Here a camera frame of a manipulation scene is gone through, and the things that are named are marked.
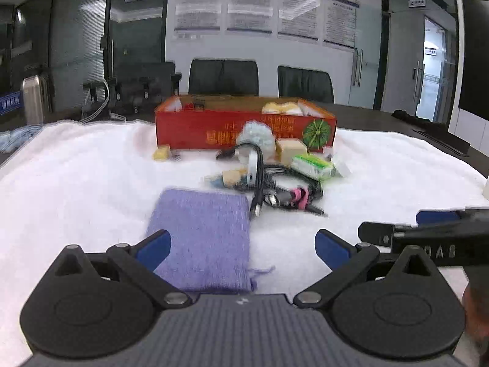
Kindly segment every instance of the wall poster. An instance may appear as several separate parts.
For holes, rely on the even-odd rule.
[[[348,0],[325,0],[324,42],[355,47],[356,9]]]
[[[227,30],[271,34],[272,0],[229,0]]]
[[[279,0],[278,34],[317,41],[320,4],[321,0]]]
[[[175,32],[219,31],[222,0],[178,0],[175,7]]]

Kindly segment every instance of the dark tabletop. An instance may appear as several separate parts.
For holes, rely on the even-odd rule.
[[[445,148],[443,145],[440,145],[439,143],[414,131],[420,130],[421,128],[395,119],[390,115],[390,113],[344,105],[327,105],[324,106],[324,108],[338,118],[338,128],[358,131],[399,132],[413,138],[423,139],[443,152],[465,161],[483,176],[489,176],[489,157],[487,157],[485,154],[475,150],[474,148],[470,148],[467,157],[458,156],[449,149]],[[56,113],[50,115],[48,117],[48,121],[55,122],[65,118],[74,119],[76,115],[77,114],[74,114],[73,111]],[[135,119],[154,122],[155,116],[152,113],[142,113],[139,115],[128,116],[128,121]],[[25,119],[18,115],[9,121],[1,123],[0,132],[13,130],[14,128],[18,128],[23,125],[25,125]],[[0,153],[0,164],[6,161],[9,157],[10,154]]]

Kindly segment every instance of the folded purple towel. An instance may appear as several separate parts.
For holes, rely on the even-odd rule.
[[[248,209],[243,195],[165,190],[146,232],[166,229],[172,237],[155,273],[183,291],[251,291]]]

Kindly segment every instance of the red cardboard box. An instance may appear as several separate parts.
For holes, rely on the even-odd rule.
[[[295,102],[307,116],[263,114],[268,102]],[[300,98],[175,95],[155,110],[158,146],[172,149],[222,149],[236,144],[247,121],[268,125],[277,138],[297,138],[309,149],[332,146],[336,117]]]

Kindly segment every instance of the green plant graphic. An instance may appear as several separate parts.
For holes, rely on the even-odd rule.
[[[320,149],[328,143],[331,126],[324,120],[314,120],[302,132],[302,141],[309,149]]]

